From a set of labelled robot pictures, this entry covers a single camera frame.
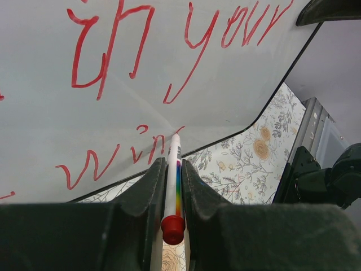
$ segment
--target whiteboard surface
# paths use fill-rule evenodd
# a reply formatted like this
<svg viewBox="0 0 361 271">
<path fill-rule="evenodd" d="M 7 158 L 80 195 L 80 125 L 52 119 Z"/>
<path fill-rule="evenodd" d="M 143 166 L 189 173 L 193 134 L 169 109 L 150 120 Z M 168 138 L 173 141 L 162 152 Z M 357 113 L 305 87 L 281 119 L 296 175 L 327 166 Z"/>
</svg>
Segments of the whiteboard surface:
<svg viewBox="0 0 361 271">
<path fill-rule="evenodd" d="M 0 202 L 64 202 L 112 184 L 161 156 L 160 135 L 166 155 L 183 126 L 184 153 L 245 129 L 316 27 L 295 26 L 308 2 L 2 1 Z"/>
</svg>

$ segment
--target black whiteboard frame edge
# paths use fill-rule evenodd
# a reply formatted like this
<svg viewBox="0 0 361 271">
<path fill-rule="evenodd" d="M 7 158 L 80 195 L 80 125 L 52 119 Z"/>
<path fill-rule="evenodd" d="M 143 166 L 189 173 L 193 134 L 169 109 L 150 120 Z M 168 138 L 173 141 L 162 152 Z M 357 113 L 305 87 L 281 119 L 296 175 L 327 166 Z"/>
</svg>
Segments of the black whiteboard frame edge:
<svg viewBox="0 0 361 271">
<path fill-rule="evenodd" d="M 311 36 L 310 36 L 309 39 L 307 40 L 306 44 L 304 45 L 304 47 L 302 48 L 302 50 L 300 51 L 300 53 L 297 55 L 296 59 L 293 61 L 293 63 L 291 64 L 291 66 L 290 66 L 289 69 L 287 70 L 286 74 L 285 74 L 284 77 L 282 78 L 281 82 L 278 84 L 277 88 L 275 89 L 275 91 L 274 91 L 273 94 L 271 95 L 270 99 L 268 100 L 268 102 L 266 103 L 266 105 L 264 106 L 264 108 L 262 109 L 261 113 L 259 113 L 259 115 L 257 116 L 257 118 L 256 118 L 247 128 L 243 129 L 243 130 L 240 131 L 240 132 L 237 132 L 237 133 L 235 133 L 235 134 L 232 134 L 232 135 L 230 135 L 230 136 L 228 136 L 228 137 L 224 137 L 224 138 L 222 138 L 222 139 L 220 139 L 220 140 L 217 140 L 217 141 L 215 141 L 215 142 L 213 142 L 213 143 L 210 143 L 210 144 L 205 145 L 205 146 L 203 146 L 203 147 L 197 148 L 197 149 L 195 149 L 194 151 L 190 151 L 190 152 L 182 155 L 182 157 L 195 154 L 196 152 L 199 152 L 199 151 L 201 151 L 201 150 L 204 150 L 205 148 L 211 147 L 211 146 L 213 146 L 213 145 L 215 145 L 215 144 L 221 143 L 222 141 L 225 141 L 225 140 L 230 139 L 230 138 L 232 138 L 232 137 L 238 136 L 239 134 L 241 134 L 241 133 L 247 131 L 249 128 L 251 128 L 252 125 L 255 124 L 255 123 L 258 121 L 258 119 L 262 116 L 262 114 L 264 113 L 264 111 L 266 110 L 266 108 L 268 107 L 268 105 L 270 104 L 271 100 L 274 98 L 274 96 L 276 95 L 277 91 L 280 89 L 280 87 L 282 86 L 282 84 L 284 83 L 284 81 L 286 80 L 286 78 L 288 77 L 288 75 L 290 74 L 290 72 L 291 72 L 291 70 L 293 69 L 293 67 L 296 65 L 296 63 L 299 61 L 300 57 L 303 55 L 303 53 L 305 52 L 305 50 L 307 49 L 307 47 L 309 46 L 309 44 L 311 43 L 311 41 L 314 39 L 315 35 L 317 34 L 318 30 L 321 28 L 322 24 L 323 24 L 323 23 L 319 23 L 319 24 L 317 25 L 317 27 L 315 28 L 315 30 L 313 31 L 313 33 L 311 34 Z M 137 178 L 137 177 L 139 177 L 139 176 L 141 176 L 141 175 L 144 175 L 144 174 L 146 173 L 146 171 L 147 171 L 147 169 L 144 170 L 144 171 L 141 171 L 141 172 L 139 172 L 139 173 L 137 173 L 137 174 L 134 174 L 134 175 L 132 175 L 132 176 L 130 176 L 130 177 L 127 177 L 127 178 L 125 178 L 125 179 L 123 179 L 123 180 L 114 182 L 114 183 L 112 183 L 112 184 L 110 184 L 110 185 L 107 185 L 107 186 L 105 186 L 105 187 L 102 187 L 102 188 L 100 188 L 100 189 L 97 189 L 97 190 L 95 190 L 95 191 L 93 191 L 93 192 L 90 192 L 90 193 L 84 195 L 84 196 L 80 196 L 80 197 L 78 197 L 78 198 L 76 198 L 76 199 L 70 200 L 69 202 L 79 202 L 79 201 L 81 201 L 81 200 L 84 200 L 84 199 L 86 199 L 86 198 L 88 198 L 88 197 L 90 197 L 90 196 L 96 195 L 96 194 L 101 193 L 101 192 L 103 192 L 103 191 L 106 191 L 106 190 L 108 190 L 108 189 L 110 189 L 110 188 L 113 188 L 113 187 L 115 187 L 115 186 L 121 185 L 122 183 L 128 182 L 128 181 L 130 181 L 130 180 L 132 180 L 132 179 L 134 179 L 134 178 Z"/>
</svg>

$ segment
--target marker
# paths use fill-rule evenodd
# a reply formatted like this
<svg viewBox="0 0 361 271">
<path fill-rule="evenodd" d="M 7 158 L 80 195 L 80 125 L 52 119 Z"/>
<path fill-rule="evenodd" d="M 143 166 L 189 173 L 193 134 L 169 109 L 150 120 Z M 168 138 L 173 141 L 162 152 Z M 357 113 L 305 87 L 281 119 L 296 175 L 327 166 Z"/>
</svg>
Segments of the marker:
<svg viewBox="0 0 361 271">
<path fill-rule="evenodd" d="M 167 162 L 168 175 L 161 228 L 164 242 L 175 245 L 181 243 L 186 229 L 181 191 L 182 149 L 178 134 L 171 138 Z"/>
</svg>

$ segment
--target floral pattern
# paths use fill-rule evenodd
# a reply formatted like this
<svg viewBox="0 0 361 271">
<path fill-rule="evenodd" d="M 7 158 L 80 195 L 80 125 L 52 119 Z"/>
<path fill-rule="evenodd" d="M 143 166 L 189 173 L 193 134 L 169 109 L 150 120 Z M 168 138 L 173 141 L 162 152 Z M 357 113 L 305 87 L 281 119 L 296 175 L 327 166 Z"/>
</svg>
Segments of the floral pattern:
<svg viewBox="0 0 361 271">
<path fill-rule="evenodd" d="M 283 84 L 257 122 L 247 131 L 189 157 L 210 187 L 235 204 L 271 204 L 305 108 Z M 137 179 L 82 202 L 106 202 Z M 185 271 L 184 241 L 163 245 L 162 271 Z"/>
</svg>

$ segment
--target black plastic mount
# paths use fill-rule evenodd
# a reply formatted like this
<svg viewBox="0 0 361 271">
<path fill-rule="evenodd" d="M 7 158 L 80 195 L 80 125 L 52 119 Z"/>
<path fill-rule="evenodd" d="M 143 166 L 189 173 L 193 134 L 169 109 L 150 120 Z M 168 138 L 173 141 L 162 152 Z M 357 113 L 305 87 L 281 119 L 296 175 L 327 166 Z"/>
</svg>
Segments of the black plastic mount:
<svg viewBox="0 0 361 271">
<path fill-rule="evenodd" d="M 159 158 L 108 203 L 1 205 L 0 270 L 161 270 L 165 176 Z M 182 180 L 189 271 L 361 267 L 360 236 L 334 206 L 235 206 L 185 160 Z"/>
<path fill-rule="evenodd" d="M 296 25 L 358 19 L 361 19 L 360 0 L 312 0 L 300 13 Z"/>
<path fill-rule="evenodd" d="M 0 270 L 161 270 L 165 171 L 108 203 L 0 205 Z"/>
<path fill-rule="evenodd" d="M 189 271 L 361 267 L 360 236 L 337 207 L 236 206 L 203 182 L 189 161 L 183 161 L 182 175 Z M 351 236 L 353 248 L 346 245 Z"/>
<path fill-rule="evenodd" d="M 286 164 L 273 203 L 298 203 L 301 201 L 296 182 L 306 173 L 319 172 L 321 166 L 303 146 L 294 155 L 292 165 Z"/>
</svg>

